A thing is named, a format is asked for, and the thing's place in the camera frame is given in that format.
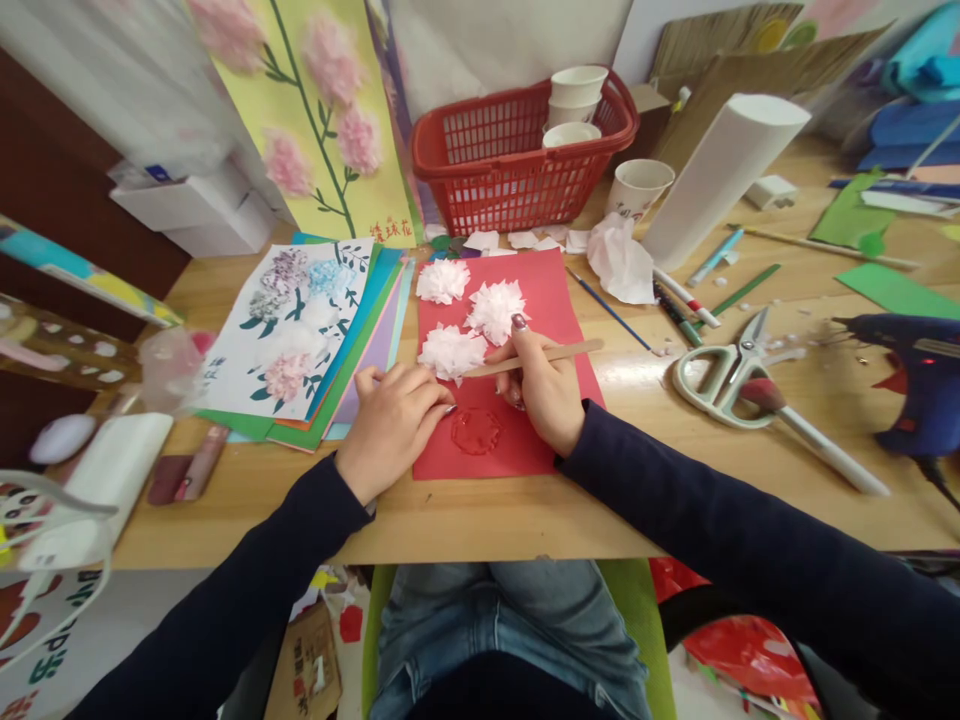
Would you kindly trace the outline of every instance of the jeans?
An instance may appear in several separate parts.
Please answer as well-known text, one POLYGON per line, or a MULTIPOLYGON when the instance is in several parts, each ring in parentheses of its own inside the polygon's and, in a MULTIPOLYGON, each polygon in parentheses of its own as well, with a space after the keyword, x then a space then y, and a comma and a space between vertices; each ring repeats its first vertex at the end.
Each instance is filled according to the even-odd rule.
POLYGON ((629 720, 651 720, 638 659, 592 560, 401 565, 383 610, 371 720, 407 716, 474 655, 520 657, 629 720))

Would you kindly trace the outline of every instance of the stacked paper cup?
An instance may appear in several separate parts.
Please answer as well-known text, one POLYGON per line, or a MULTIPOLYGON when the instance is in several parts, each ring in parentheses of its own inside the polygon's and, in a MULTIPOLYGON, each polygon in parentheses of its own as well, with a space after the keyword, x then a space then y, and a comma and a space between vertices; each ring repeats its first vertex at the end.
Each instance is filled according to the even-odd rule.
POLYGON ((550 78, 550 115, 547 130, 571 122, 590 122, 600 102, 600 90, 609 71, 600 65, 579 65, 550 78))

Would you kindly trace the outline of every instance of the white scissors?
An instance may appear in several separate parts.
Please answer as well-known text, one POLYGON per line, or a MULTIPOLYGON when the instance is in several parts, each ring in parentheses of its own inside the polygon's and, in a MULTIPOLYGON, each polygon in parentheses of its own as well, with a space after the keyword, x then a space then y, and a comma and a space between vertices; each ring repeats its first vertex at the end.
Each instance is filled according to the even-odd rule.
POLYGON ((731 427, 757 430, 772 423, 776 418, 772 412, 750 419, 737 417, 733 412, 733 405, 740 397, 740 388, 747 381, 758 377, 770 378, 770 373, 763 365, 767 353, 761 345, 769 310, 764 308, 753 316, 736 344, 704 345, 677 360, 673 366, 673 384, 677 392, 714 420, 731 427), (703 388, 697 390, 690 382, 687 369, 694 360, 705 358, 716 360, 707 371, 703 388))

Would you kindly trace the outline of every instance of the wooden table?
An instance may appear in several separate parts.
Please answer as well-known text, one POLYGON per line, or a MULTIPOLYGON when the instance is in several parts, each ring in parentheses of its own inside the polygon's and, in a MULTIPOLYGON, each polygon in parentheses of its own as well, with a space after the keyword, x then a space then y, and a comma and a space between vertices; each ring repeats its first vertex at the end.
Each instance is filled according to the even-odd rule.
MULTIPOLYGON (((784 153, 773 171, 801 188, 798 205, 759 213, 741 202, 731 212, 730 220, 806 235, 835 194, 826 188, 831 175, 841 171, 832 147, 801 139, 784 153)), ((600 219, 608 188, 608 182, 597 188, 573 227, 587 229, 600 219)), ((960 244, 940 233, 943 224, 901 216, 887 233, 887 254, 924 263, 924 268, 912 276, 960 300, 960 244)), ((275 241, 288 242, 291 232, 289 228, 279 231, 275 241)), ((714 232, 675 277, 685 280, 726 234, 723 229, 714 232)), ((643 226, 637 230, 637 237, 642 236, 643 226)), ((855 267, 856 260, 749 236, 739 249, 740 261, 719 273, 729 281, 726 288, 718 288, 708 279, 698 289, 707 307, 715 306, 761 270, 779 262, 783 268, 747 298, 754 308, 775 298, 781 300, 769 323, 775 337, 818 331, 831 315, 879 311, 833 279, 837 273, 855 267)), ((424 259, 425 251, 421 252, 420 259, 424 259)), ((167 300, 186 311, 191 328, 217 329, 257 261, 257 257, 194 260, 167 300)), ((567 262, 599 288, 584 257, 569 257, 567 262)), ((921 478, 911 461, 886 454, 871 437, 893 423, 903 402, 902 396, 870 387, 890 373, 881 349, 858 350, 853 343, 809 347, 806 359, 785 362, 772 370, 790 404, 893 491, 890 498, 868 498, 817 460, 781 423, 761 431, 733 430, 708 420, 680 399, 666 374, 683 345, 659 309, 626 306, 610 298, 611 305, 654 347, 666 347, 665 339, 672 338, 674 357, 661 358, 644 351, 572 279, 568 285, 584 335, 606 340, 605 350, 592 358, 611 412, 691 457, 777 495, 878 549, 960 547, 960 515, 921 478), (869 364, 861 364, 856 356, 869 364)), ((722 317, 723 326, 708 331, 706 341, 731 341, 749 316, 736 308, 727 311, 722 317)), ((404 322, 400 360, 414 361, 416 338, 413 298, 404 322)), ((195 452, 207 426, 197 418, 179 421, 164 453, 195 452)), ((117 567, 217 565, 247 530, 280 504, 300 474, 335 447, 336 443, 325 443, 316 455, 307 455, 271 443, 228 445, 200 501, 156 508, 141 499, 117 546, 117 567)), ((954 456, 944 465, 955 490, 960 492, 958 458, 954 456)), ((335 561, 398 563, 657 554, 660 551, 656 546, 562 477, 414 482, 408 473, 380 498, 376 522, 350 538, 335 561)))

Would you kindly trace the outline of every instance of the white cardboard tube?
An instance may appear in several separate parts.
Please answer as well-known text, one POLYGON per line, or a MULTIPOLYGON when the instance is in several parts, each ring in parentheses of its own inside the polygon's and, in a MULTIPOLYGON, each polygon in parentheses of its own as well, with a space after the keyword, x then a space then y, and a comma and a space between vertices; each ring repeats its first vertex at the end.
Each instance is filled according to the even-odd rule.
POLYGON ((643 238, 657 267, 690 257, 810 120, 772 95, 734 95, 713 119, 643 238))

